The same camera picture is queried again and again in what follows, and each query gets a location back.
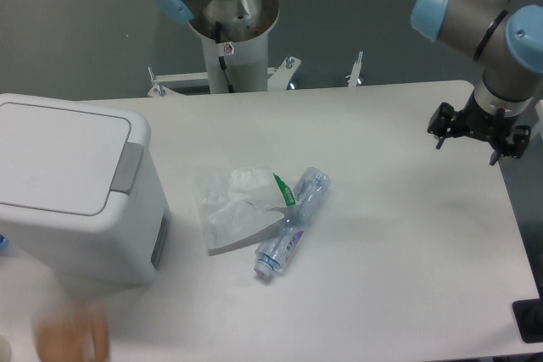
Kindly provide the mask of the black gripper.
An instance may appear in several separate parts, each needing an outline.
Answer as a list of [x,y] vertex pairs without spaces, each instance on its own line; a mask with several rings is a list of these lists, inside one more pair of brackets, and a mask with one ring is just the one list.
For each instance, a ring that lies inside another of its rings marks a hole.
[[471,96],[458,112],[452,105],[441,103],[428,122],[427,133],[437,140],[436,149],[441,149],[451,137],[467,136],[487,142],[493,148],[489,164],[495,165],[505,157],[520,159],[529,145],[532,131],[529,125],[517,125],[512,132],[517,119],[517,116],[506,117],[502,108],[490,114]]

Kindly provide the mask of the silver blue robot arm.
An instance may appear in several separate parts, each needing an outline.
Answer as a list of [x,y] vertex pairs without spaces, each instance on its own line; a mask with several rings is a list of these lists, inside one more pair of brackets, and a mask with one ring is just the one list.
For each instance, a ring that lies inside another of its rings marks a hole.
[[481,82],[461,110],[441,103],[428,123],[439,144],[469,137],[488,143],[490,163],[519,159],[531,128],[518,116],[542,88],[542,8],[528,5],[512,13],[511,0],[416,0],[411,27],[432,42],[483,66]]

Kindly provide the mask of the blurred human hand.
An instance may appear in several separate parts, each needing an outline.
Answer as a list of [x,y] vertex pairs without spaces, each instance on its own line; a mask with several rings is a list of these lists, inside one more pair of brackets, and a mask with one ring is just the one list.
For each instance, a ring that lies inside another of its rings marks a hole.
[[108,318],[91,309],[46,315],[34,325],[34,344],[41,361],[110,361]]

